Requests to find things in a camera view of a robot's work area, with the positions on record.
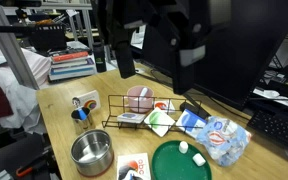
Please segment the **small silver jug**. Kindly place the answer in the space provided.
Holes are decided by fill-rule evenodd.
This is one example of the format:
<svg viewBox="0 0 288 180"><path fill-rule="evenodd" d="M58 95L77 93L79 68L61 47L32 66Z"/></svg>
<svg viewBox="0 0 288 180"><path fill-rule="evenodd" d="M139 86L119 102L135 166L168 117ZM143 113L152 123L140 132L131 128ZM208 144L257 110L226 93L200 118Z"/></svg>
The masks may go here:
<svg viewBox="0 0 288 180"><path fill-rule="evenodd" d="M82 107L82 108L87 115L87 118L85 120L80 120L78 116L74 113L74 110L71 113L71 118L73 119L75 132L77 134L81 134L87 130L91 130L94 128L91 111L88 108L85 108L85 107Z"/></svg>

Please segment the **white utensil in pink cup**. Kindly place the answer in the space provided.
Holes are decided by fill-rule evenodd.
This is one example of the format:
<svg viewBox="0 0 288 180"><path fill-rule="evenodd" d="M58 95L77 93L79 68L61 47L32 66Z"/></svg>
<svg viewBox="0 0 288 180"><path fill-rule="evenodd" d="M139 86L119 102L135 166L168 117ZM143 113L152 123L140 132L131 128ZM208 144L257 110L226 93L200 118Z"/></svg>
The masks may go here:
<svg viewBox="0 0 288 180"><path fill-rule="evenodd" d="M142 89L140 95L139 95L138 100L139 100L139 101L142 101L143 99L145 99L147 92L148 92L148 88L147 88L147 87L144 87L144 88Z"/></svg>

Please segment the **pink plastic cup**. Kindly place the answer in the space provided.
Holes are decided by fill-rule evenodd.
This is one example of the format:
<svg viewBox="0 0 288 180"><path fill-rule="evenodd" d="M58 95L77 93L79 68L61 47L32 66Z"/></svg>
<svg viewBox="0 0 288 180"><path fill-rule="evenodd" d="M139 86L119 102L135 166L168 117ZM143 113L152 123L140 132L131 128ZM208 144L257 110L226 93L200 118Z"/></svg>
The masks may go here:
<svg viewBox="0 0 288 180"><path fill-rule="evenodd" d="M147 86L134 86L130 88L124 99L128 107L135 113L146 113L152 109L154 91Z"/></svg>

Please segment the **green vegetables board book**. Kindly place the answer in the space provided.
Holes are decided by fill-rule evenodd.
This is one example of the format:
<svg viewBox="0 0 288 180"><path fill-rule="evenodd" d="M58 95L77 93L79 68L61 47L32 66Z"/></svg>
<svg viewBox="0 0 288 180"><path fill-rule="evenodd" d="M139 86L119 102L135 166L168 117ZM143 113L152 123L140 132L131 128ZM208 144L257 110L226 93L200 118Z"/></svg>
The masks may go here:
<svg viewBox="0 0 288 180"><path fill-rule="evenodd" d="M159 137L163 137L175 121L160 108L155 108L145 119L144 123Z"/></svg>

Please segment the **black bottle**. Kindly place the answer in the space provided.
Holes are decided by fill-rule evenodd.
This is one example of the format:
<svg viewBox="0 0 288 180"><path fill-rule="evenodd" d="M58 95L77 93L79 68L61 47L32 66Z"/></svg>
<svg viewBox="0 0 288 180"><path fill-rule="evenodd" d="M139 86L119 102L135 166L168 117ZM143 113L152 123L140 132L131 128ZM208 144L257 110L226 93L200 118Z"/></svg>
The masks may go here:
<svg viewBox="0 0 288 180"><path fill-rule="evenodd" d="M106 68L106 62L105 62L104 47L100 42L93 43L93 54L95 58L97 71L99 73L105 72L107 68Z"/></svg>

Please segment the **white marshmallow upright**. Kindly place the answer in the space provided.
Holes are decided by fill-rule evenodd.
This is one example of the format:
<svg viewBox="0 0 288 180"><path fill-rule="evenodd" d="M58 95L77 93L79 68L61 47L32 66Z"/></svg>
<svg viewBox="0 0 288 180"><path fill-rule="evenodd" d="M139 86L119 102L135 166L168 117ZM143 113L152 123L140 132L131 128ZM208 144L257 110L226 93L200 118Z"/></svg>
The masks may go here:
<svg viewBox="0 0 288 180"><path fill-rule="evenodd" d="M185 141L181 141L179 144L179 151L182 154L185 154L188 151L188 143Z"/></svg>

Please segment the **stack of books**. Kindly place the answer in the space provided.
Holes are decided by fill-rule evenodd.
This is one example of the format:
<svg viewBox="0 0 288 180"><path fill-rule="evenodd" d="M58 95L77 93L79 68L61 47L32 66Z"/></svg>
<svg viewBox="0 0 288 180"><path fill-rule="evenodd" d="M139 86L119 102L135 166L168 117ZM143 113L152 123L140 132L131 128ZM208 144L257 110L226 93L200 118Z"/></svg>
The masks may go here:
<svg viewBox="0 0 288 180"><path fill-rule="evenodd" d="M49 80L63 80L97 73L92 56L87 51L74 52L51 57Z"/></svg>

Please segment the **abc board book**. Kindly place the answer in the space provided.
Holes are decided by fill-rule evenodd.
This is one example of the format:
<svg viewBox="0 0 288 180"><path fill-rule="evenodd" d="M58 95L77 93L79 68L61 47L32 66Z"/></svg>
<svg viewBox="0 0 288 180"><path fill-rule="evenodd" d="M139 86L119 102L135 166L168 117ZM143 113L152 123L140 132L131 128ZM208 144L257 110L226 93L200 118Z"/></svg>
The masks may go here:
<svg viewBox="0 0 288 180"><path fill-rule="evenodd" d="M117 180L151 180L147 153L121 155L117 160Z"/></svg>

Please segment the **green round plate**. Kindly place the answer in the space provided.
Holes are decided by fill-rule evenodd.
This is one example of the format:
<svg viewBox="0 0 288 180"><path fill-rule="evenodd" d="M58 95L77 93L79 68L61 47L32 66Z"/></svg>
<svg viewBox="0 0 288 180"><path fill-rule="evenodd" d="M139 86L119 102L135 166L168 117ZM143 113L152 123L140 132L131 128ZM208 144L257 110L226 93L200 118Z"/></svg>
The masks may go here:
<svg viewBox="0 0 288 180"><path fill-rule="evenodd" d="M208 162L198 166L193 156L200 151L188 145L188 151L179 151L178 140L161 144L154 152L151 161L151 172L154 180L212 180L212 172Z"/></svg>

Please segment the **large stainless steel pot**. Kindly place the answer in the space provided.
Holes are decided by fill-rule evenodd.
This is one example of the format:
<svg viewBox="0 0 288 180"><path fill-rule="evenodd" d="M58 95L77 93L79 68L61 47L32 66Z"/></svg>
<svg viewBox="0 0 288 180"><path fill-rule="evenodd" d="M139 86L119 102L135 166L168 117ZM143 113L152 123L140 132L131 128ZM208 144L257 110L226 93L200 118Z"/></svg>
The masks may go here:
<svg viewBox="0 0 288 180"><path fill-rule="evenodd" d="M111 166L114 160L111 138L104 130L86 131L75 139L70 155L81 175L99 176Z"/></svg>

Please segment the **large black monitor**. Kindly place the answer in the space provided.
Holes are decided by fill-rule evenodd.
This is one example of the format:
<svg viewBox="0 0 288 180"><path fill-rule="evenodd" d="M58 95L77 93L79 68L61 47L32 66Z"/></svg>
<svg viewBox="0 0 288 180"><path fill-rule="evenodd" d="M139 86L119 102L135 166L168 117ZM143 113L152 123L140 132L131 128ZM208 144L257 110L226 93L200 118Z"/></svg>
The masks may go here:
<svg viewBox="0 0 288 180"><path fill-rule="evenodd" d="M151 67L180 82L183 94L194 88L241 109L288 32L288 0L232 0L231 21L206 41L205 57L179 72L177 56L159 33L148 27L142 58Z"/></svg>

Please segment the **white marshmallow lying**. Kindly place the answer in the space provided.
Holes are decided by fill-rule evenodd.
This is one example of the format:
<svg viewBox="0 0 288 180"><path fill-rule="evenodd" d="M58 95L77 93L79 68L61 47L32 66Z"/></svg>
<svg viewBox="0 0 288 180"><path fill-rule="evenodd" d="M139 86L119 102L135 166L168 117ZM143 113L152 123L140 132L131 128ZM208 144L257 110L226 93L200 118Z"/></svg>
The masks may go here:
<svg viewBox="0 0 288 180"><path fill-rule="evenodd" d="M193 161L197 166L202 166L206 163L206 160L203 158L203 156L200 153L197 153L193 156Z"/></svg>

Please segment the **plastic bag of items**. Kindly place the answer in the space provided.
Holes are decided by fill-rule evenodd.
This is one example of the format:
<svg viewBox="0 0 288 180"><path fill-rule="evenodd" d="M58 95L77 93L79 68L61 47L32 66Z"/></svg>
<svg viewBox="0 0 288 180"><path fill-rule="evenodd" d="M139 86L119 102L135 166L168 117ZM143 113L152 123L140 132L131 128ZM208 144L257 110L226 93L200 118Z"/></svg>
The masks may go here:
<svg viewBox="0 0 288 180"><path fill-rule="evenodd" d="M196 137L220 166L234 164L249 144L252 134L234 121L211 116Z"/></svg>

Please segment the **white cloth pile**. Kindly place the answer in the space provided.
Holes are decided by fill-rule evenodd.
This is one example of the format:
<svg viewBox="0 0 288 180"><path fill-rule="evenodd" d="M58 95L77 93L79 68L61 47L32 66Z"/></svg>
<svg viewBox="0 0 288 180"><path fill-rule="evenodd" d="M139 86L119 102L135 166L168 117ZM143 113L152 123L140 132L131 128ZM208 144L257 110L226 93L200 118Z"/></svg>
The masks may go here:
<svg viewBox="0 0 288 180"><path fill-rule="evenodd" d="M38 86L46 87L51 60L26 49L22 49L22 51ZM23 128L30 134L46 133L36 99L36 91L20 85L8 66L0 67L0 88L13 111L12 115L0 118L3 128Z"/></svg>

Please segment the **black keyboard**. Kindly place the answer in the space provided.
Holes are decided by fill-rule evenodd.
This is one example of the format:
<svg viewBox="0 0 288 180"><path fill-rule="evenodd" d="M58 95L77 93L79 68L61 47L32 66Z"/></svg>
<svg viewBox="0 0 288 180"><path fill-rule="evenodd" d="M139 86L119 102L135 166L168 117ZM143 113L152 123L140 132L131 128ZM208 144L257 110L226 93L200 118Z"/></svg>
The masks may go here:
<svg viewBox="0 0 288 180"><path fill-rule="evenodd" d="M248 126L288 146L288 117L259 110L254 113Z"/></svg>

